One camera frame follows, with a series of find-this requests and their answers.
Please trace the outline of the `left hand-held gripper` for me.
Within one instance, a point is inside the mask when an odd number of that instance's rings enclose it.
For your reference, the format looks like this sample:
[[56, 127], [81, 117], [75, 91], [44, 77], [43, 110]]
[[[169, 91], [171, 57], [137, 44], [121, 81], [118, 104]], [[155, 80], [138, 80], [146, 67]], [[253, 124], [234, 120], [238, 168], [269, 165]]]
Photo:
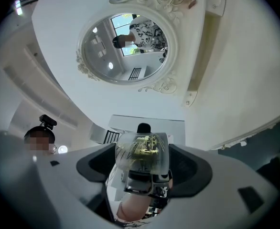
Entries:
[[130, 170], [125, 181], [124, 191], [152, 198], [167, 198], [171, 179], [170, 170], [167, 175], [153, 175]]

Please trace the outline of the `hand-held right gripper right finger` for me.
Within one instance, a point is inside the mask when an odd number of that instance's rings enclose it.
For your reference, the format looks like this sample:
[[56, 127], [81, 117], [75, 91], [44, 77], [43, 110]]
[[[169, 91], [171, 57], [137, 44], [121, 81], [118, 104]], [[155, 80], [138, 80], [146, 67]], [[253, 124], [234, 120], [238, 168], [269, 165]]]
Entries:
[[182, 145], [165, 145], [140, 156], [141, 170], [171, 172], [169, 204], [149, 229], [248, 229], [272, 208], [278, 190], [234, 158]]

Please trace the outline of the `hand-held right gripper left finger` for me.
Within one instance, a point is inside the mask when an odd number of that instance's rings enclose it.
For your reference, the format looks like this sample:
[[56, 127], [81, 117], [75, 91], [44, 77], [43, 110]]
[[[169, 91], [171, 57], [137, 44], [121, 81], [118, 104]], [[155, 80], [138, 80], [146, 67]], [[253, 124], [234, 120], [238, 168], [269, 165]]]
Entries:
[[44, 156], [0, 132], [0, 206], [34, 229], [114, 229], [107, 176], [91, 168], [91, 160], [109, 149]]

